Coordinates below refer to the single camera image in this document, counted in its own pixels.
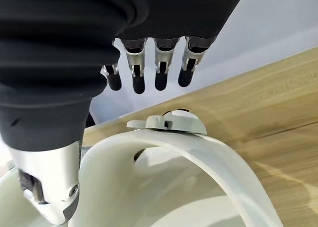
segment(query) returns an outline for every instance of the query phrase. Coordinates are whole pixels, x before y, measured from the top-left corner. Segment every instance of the white plastic rim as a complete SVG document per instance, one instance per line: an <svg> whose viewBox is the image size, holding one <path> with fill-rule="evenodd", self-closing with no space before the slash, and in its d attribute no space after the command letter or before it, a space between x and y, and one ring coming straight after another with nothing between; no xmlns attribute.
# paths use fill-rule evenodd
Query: white plastic rim
<svg viewBox="0 0 318 227"><path fill-rule="evenodd" d="M0 226L50 226L19 194L16 173L10 175L0 182ZM204 135L137 130L111 136L86 153L79 180L69 227L283 226L247 163ZM2 207L12 195L11 208ZM31 214L24 220L26 210Z"/></svg>

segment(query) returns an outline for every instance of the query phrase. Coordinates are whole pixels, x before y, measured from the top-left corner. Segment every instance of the hole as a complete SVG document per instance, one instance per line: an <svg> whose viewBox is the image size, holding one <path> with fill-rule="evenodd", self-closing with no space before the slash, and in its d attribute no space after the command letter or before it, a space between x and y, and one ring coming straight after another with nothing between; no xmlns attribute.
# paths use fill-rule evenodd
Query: hole
<svg viewBox="0 0 318 227"><path fill-rule="evenodd" d="M167 129L171 128L171 127L172 127L172 121L165 121L165 122L164 122L164 126L165 126Z"/></svg>
<svg viewBox="0 0 318 227"><path fill-rule="evenodd" d="M34 176L19 169L20 185L23 191L32 192L34 200L39 204L44 204L44 195L41 182Z"/></svg>
<svg viewBox="0 0 318 227"><path fill-rule="evenodd" d="M143 153L144 150L145 149L142 149L134 155L134 161L137 161L137 159L140 157L140 155Z"/></svg>

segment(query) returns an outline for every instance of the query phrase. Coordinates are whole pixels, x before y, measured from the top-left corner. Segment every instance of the white wall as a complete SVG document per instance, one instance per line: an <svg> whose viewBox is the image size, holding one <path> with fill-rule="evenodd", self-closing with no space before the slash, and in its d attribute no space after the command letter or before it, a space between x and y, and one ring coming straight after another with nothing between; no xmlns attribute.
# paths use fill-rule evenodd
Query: white wall
<svg viewBox="0 0 318 227"><path fill-rule="evenodd" d="M157 91L154 43L148 40L146 91L138 95L133 91L123 47L116 41L122 54L118 67L123 88L112 91L107 87L93 99L95 121L115 119L317 46L318 0L241 0L187 88L177 83L184 44L182 39L176 47L167 88Z"/></svg>

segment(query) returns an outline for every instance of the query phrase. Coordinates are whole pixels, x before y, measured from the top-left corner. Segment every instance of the white plastic container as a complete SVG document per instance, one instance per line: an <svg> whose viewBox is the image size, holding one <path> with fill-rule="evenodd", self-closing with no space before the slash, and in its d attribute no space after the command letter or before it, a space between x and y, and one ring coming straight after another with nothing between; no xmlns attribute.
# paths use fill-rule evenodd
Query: white plastic container
<svg viewBox="0 0 318 227"><path fill-rule="evenodd" d="M145 150L134 161L134 156ZM97 143L82 159L69 227L282 227L264 188L229 146L201 134L137 130ZM49 227L0 181L1 227Z"/></svg>

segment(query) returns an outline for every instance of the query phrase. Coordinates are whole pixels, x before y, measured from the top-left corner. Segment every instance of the wood grain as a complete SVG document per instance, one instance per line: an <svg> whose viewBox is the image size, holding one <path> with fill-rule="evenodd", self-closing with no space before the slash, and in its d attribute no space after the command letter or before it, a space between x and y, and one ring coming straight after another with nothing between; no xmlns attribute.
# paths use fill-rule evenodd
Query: wood grain
<svg viewBox="0 0 318 227"><path fill-rule="evenodd" d="M127 121L186 108L254 170L284 226L318 226L318 48L86 129L84 145Z"/></svg>

